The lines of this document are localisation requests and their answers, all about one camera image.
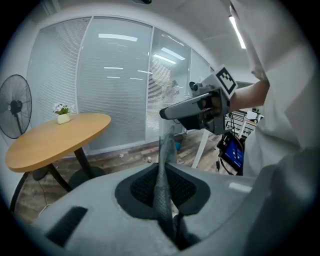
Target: wooden floor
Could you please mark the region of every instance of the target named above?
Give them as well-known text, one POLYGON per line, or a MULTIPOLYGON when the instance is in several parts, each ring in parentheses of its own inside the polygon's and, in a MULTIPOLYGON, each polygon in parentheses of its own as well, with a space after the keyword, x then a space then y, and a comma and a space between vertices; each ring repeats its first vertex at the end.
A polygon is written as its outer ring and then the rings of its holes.
MULTIPOLYGON (((177 152, 177 163, 191 167, 203 132, 195 130, 184 134, 181 149, 177 152)), ((220 136, 209 137, 204 152, 198 164, 198 169, 208 172, 218 172, 216 161, 218 161, 219 150, 216 146, 220 136)), ((123 171, 147 163, 148 157, 156 162, 158 155, 158 142, 145 144, 143 146, 131 147, 94 156, 88 156, 91 166, 102 168, 106 174, 123 171)), ((62 159, 53 163, 60 175, 68 181, 70 177, 81 167, 75 158, 62 159)), ((221 174, 227 174, 222 168, 221 174)), ((14 214, 31 224, 46 204, 52 204, 67 192, 56 182, 50 173, 40 181, 35 181, 31 174, 28 175, 17 199, 14 214)))

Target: ceiling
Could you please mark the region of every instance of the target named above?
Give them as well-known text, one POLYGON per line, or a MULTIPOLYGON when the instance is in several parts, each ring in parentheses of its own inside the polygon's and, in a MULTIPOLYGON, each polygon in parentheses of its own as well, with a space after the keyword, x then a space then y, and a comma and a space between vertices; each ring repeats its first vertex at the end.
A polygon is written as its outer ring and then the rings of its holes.
POLYGON ((78 5, 105 2, 135 5, 172 20, 202 41, 219 64, 251 76, 246 50, 240 47, 229 22, 230 0, 152 0, 149 5, 135 4, 131 0, 43 0, 43 4, 37 7, 38 14, 32 19, 38 23, 48 12, 54 14, 78 5))

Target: glass window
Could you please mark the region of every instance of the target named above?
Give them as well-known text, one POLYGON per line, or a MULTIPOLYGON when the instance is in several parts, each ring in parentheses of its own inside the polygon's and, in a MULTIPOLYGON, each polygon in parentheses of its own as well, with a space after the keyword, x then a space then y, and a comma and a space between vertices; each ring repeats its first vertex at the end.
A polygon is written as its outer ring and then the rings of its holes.
POLYGON ((27 81, 32 95, 31 125, 57 118, 55 103, 76 104, 77 58, 90 18, 79 18, 46 27, 34 42, 27 81))
POLYGON ((111 124, 91 150, 145 140, 146 93, 152 28, 136 22, 94 18, 77 72, 79 112, 99 112, 111 124))
MULTIPOLYGON (((190 55, 191 49, 185 43, 160 29, 154 29, 147 95, 148 142, 159 139, 160 122, 163 122, 159 111, 185 99, 190 55)), ((176 126, 176 133, 182 131, 181 124, 171 124, 176 126)))
MULTIPOLYGON (((198 53, 192 50, 191 67, 190 67, 190 82, 199 83, 211 73, 211 68, 198 53)), ((191 95, 190 88, 187 87, 187 95, 191 95)))

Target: hand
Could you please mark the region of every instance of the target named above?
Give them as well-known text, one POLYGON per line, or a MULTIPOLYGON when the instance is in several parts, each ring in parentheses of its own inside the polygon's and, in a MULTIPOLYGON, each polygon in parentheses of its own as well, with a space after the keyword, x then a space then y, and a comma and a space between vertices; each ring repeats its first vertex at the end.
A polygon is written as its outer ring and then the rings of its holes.
POLYGON ((221 111, 222 111, 222 106, 221 106, 221 101, 220 101, 220 98, 219 96, 213 96, 211 97, 211 104, 212 106, 207 105, 207 102, 203 99, 202 100, 202 106, 204 109, 211 109, 211 113, 214 115, 214 116, 218 116, 220 115, 221 111))

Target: desk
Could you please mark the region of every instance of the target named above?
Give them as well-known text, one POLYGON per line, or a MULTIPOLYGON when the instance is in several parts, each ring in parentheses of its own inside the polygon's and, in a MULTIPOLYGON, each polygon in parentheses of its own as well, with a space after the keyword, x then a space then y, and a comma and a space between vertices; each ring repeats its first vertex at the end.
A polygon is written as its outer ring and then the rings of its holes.
POLYGON ((5 155, 5 164, 17 173, 47 167, 56 181, 69 192, 84 181, 104 174, 100 168, 91 168, 82 146, 98 137, 110 122, 110 116, 101 113, 75 114, 70 122, 64 124, 58 124, 56 119, 45 122, 14 141, 5 155), (77 171, 68 184, 52 163, 72 152, 82 170, 77 171))

